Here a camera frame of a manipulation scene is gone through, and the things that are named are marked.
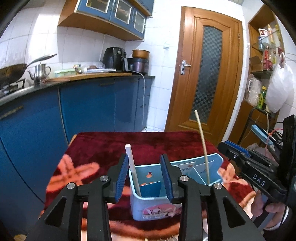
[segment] air fryer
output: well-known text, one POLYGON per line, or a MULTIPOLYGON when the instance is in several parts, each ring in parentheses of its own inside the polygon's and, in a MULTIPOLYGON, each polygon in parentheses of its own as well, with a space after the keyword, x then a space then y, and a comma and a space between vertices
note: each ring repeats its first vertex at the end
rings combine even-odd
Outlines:
POLYGON ((126 51, 123 48, 111 47, 107 48, 103 57, 103 64, 107 69, 116 69, 120 71, 128 71, 126 67, 126 51))

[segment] blue plastic basket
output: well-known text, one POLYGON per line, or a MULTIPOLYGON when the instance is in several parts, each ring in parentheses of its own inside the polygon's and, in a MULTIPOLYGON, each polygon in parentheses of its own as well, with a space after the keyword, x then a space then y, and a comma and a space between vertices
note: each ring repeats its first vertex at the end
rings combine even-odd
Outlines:
MULTIPOLYGON (((208 155, 210 170, 210 185, 222 183, 218 169, 223 163, 219 154, 208 155)), ((172 165, 178 166, 183 175, 187 175, 200 184, 206 184, 207 174, 205 169, 205 158, 195 157, 187 160, 174 161, 172 165)), ((134 220, 145 221, 173 217, 180 214, 182 205, 171 204, 166 196, 165 186, 161 173, 160 164, 136 166, 142 197, 138 196, 133 184, 131 170, 128 171, 131 187, 131 210, 134 220)))

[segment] wok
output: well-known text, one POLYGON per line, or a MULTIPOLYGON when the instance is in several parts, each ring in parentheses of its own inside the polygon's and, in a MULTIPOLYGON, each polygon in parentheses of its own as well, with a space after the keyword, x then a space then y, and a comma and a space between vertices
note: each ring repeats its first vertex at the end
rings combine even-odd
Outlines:
POLYGON ((56 55, 57 55, 57 53, 56 54, 48 54, 48 55, 45 55, 43 57, 33 60, 29 64, 14 64, 14 65, 0 69, 0 89, 5 85, 9 85, 9 84, 19 80, 29 65, 39 62, 39 61, 50 59, 56 55))

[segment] wooden stick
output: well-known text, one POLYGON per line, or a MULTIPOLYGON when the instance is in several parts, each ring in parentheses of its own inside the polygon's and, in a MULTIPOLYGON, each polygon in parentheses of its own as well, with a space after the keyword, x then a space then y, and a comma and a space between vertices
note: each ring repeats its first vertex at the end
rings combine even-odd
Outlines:
POLYGON ((198 128, 200 130, 200 137, 202 139, 202 148, 204 150, 204 155, 205 155, 205 167, 207 170, 207 183, 210 184, 210 171, 209 171, 209 162, 207 159, 207 148, 205 146, 205 138, 203 136, 203 131, 202 131, 202 124, 200 122, 200 117, 198 116, 197 110, 194 111, 197 123, 198 123, 198 128))
POLYGON ((133 176, 133 183, 135 184, 137 195, 142 197, 139 182, 138 182, 135 162, 133 161, 133 153, 131 151, 131 145, 126 144, 125 148, 126 148, 126 154, 128 155, 128 163, 129 163, 129 166, 130 166, 131 174, 133 176))

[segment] door frame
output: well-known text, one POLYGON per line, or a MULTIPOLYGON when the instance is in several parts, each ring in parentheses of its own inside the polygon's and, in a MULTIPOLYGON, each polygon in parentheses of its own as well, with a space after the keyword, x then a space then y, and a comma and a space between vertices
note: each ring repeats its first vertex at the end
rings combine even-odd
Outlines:
MULTIPOLYGON (((180 24, 180 35, 179 35, 179 44, 178 44, 178 51, 177 51, 177 60, 176 60, 176 66, 175 66, 175 74, 174 74, 174 80, 173 80, 173 87, 172 87, 172 94, 171 94, 171 98, 170 98, 170 105, 169 105, 169 110, 168 110, 168 117, 166 120, 166 124, 165 124, 165 131, 168 131, 169 129, 169 125, 170 125, 170 120, 173 114, 173 108, 175 103, 175 98, 176 98, 176 93, 177 93, 177 86, 178 86, 178 82, 179 80, 179 75, 180 75, 180 65, 182 62, 182 48, 183 48, 183 41, 184 41, 184 28, 185 28, 185 13, 186 13, 186 9, 200 9, 200 10, 206 10, 206 9, 201 9, 201 8, 195 8, 195 7, 182 7, 181 8, 181 24, 180 24)), ((214 12, 211 11, 214 14, 217 15, 223 15, 226 16, 224 14, 218 13, 218 12, 214 12)), ((240 39, 239 39, 239 62, 238 62, 238 67, 237 67, 237 75, 236 75, 236 79, 235 79, 235 86, 234 86, 234 94, 232 96, 232 100, 231 100, 231 105, 230 105, 230 109, 228 110, 227 113, 227 118, 226 118, 226 122, 221 130, 221 134, 218 138, 219 142, 222 140, 228 124, 230 122, 233 110, 234 110, 234 106, 237 100, 237 94, 238 94, 238 90, 239 90, 239 85, 240 85, 240 80, 241 80, 241 76, 242 76, 242 64, 243 64, 243 52, 244 52, 244 44, 243 44, 243 29, 242 29, 242 22, 238 19, 232 18, 230 17, 233 21, 238 23, 238 29, 239 29, 239 35, 240 35, 240 39)), ((188 131, 197 131, 193 128, 190 127, 184 127, 187 128, 188 131)))

